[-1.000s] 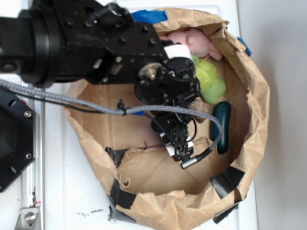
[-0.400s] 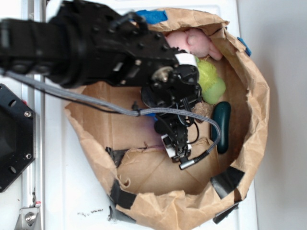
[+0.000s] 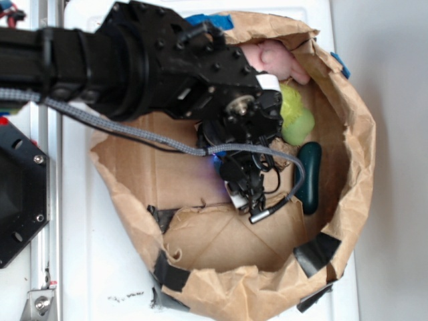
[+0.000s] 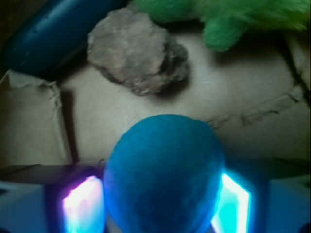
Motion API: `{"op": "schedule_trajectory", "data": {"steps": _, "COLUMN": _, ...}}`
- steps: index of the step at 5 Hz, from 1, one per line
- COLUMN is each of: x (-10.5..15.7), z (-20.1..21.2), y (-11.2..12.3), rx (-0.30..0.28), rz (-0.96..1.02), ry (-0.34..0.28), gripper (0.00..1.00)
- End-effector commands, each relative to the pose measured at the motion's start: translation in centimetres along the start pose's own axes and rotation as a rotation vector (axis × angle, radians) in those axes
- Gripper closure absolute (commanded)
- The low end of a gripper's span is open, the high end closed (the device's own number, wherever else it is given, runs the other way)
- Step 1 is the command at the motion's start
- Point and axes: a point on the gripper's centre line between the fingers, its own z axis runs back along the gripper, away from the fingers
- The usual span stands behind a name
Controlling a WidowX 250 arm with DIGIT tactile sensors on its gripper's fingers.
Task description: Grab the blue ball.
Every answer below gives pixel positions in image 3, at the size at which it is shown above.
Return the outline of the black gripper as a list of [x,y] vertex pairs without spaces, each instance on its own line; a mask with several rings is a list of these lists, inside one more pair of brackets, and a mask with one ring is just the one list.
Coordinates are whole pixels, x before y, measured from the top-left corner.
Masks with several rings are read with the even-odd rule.
[[[232,101],[218,120],[204,120],[199,138],[212,146],[250,144],[268,147],[282,127],[282,94],[278,77],[256,76],[262,93],[244,95]],[[265,211],[264,173],[276,170],[273,157],[249,151],[215,152],[215,170],[235,207],[251,214]]]

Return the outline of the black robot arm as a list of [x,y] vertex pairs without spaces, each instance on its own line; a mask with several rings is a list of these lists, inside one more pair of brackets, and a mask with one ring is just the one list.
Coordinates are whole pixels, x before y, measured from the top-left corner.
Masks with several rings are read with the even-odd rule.
[[254,222],[285,205],[265,204],[282,99],[260,78],[220,27],[138,1],[115,3],[94,33],[1,30],[2,111],[44,103],[166,152],[218,154]]

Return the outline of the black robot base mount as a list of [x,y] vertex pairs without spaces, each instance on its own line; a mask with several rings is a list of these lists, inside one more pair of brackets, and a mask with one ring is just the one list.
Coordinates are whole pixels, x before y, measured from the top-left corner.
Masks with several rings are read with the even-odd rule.
[[6,268],[47,224],[49,158],[1,117],[1,268]]

